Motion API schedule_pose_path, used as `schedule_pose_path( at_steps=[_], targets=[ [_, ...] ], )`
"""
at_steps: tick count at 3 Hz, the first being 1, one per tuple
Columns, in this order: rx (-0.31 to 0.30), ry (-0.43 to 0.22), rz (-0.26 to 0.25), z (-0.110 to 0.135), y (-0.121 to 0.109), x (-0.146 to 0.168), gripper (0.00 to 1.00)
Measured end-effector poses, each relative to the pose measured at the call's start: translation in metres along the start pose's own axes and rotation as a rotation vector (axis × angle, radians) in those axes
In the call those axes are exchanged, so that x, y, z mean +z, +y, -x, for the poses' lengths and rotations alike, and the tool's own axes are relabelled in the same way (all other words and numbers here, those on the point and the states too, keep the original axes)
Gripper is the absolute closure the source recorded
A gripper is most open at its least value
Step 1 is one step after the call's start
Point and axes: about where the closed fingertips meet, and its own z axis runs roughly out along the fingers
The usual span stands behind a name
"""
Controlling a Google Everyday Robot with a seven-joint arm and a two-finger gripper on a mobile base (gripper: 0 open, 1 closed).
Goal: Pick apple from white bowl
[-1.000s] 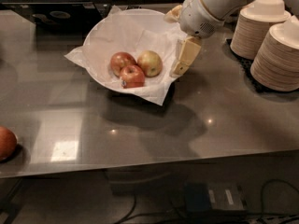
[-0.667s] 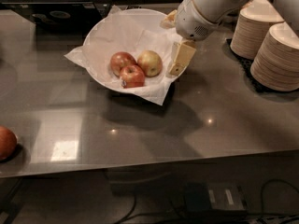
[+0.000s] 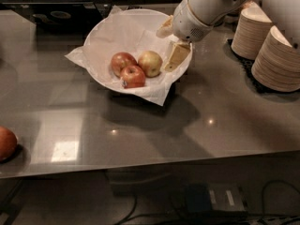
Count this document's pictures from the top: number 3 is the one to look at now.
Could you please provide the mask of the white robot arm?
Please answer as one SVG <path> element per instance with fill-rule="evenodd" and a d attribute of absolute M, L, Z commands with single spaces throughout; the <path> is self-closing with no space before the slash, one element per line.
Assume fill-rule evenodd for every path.
<path fill-rule="evenodd" d="M 174 35 L 185 42 L 198 42 L 211 32 L 217 21 L 247 1 L 259 5 L 293 49 L 299 50 L 300 0 L 182 0 L 173 15 L 159 27 L 157 36 Z"/>

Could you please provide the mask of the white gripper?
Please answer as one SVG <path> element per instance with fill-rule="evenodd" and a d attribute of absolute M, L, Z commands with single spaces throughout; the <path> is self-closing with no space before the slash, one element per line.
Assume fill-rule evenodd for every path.
<path fill-rule="evenodd" d="M 198 42 L 207 36 L 213 27 L 201 22 L 190 8 L 188 0 L 182 2 L 175 9 L 174 14 L 156 31 L 158 38 L 165 38 L 174 34 L 186 42 Z M 190 53 L 190 45 L 186 42 L 174 42 L 172 50 L 165 63 L 164 70 L 173 72 L 180 66 Z"/>

